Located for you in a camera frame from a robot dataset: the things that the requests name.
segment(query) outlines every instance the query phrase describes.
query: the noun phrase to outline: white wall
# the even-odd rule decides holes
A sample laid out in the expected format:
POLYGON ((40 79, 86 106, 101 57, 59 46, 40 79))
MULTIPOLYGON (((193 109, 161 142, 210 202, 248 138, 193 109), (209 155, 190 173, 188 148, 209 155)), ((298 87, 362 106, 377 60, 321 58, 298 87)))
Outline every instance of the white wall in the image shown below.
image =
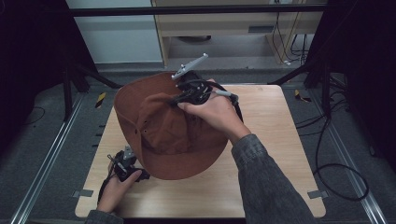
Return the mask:
MULTIPOLYGON (((151 7, 149 0, 66 0, 70 8, 151 7)), ((75 17, 95 63, 161 63, 153 16, 75 17)))

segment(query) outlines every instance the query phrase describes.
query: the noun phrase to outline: metal rail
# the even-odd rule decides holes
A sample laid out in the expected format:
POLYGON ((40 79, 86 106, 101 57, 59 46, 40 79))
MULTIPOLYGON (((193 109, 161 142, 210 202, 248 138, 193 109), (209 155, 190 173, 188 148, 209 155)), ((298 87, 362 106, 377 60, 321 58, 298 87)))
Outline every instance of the metal rail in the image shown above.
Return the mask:
POLYGON ((38 198, 41 190, 43 189, 44 184, 46 183, 47 177, 50 174, 53 164, 58 157, 59 152, 62 149, 64 144, 64 140, 66 136, 69 134, 70 129, 76 119, 78 111, 81 108, 81 102, 84 98, 85 93, 79 93, 78 98, 74 104, 74 111, 70 116, 70 119, 65 121, 61 127, 61 130, 58 132, 55 140, 52 143, 51 148, 43 161, 37 175, 35 176, 35 180, 33 181, 32 185, 30 186, 29 190, 25 194, 20 206, 14 213, 11 218, 11 224, 23 224, 26 222, 27 218, 32 211, 33 206, 35 205, 35 201, 38 198))

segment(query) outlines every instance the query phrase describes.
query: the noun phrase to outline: wooden table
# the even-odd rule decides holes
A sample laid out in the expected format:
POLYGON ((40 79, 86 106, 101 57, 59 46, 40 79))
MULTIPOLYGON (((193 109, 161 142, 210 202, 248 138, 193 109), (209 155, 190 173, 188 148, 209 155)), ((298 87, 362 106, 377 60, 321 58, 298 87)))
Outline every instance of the wooden table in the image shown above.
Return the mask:
MULTIPOLYGON (((225 88, 239 95, 246 125, 262 140, 314 216, 323 217, 326 212, 323 201, 311 200, 307 195, 318 187, 280 87, 232 85, 225 88)), ((86 217, 96 208, 99 188, 107 175, 107 154, 114 156, 126 144, 113 108, 84 185, 84 189, 93 190, 93 195, 79 198, 78 217, 86 217)), ((121 202, 117 214, 120 217, 244 217, 231 148, 229 143, 209 169, 191 178, 152 177, 136 183, 121 202)))

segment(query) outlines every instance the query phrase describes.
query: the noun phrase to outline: gray sleeve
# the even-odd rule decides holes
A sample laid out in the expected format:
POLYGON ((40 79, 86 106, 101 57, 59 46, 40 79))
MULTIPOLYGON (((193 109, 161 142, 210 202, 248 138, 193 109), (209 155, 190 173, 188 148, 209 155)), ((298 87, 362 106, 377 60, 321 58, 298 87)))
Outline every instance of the gray sleeve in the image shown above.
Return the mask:
POLYGON ((122 224, 123 219, 106 212, 91 210, 85 224, 122 224))
POLYGON ((301 195, 255 134, 232 149, 247 223, 316 223, 301 195))

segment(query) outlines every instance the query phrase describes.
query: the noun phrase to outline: left hand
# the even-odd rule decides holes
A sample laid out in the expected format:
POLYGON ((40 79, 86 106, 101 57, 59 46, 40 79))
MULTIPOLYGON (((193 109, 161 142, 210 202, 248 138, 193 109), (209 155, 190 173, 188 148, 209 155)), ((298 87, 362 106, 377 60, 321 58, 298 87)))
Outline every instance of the left hand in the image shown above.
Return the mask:
POLYGON ((128 189, 134 184, 136 179, 142 174, 141 170, 135 171, 124 182, 114 175, 108 180, 108 183, 103 191, 102 198, 96 210, 111 213, 120 203, 128 189))

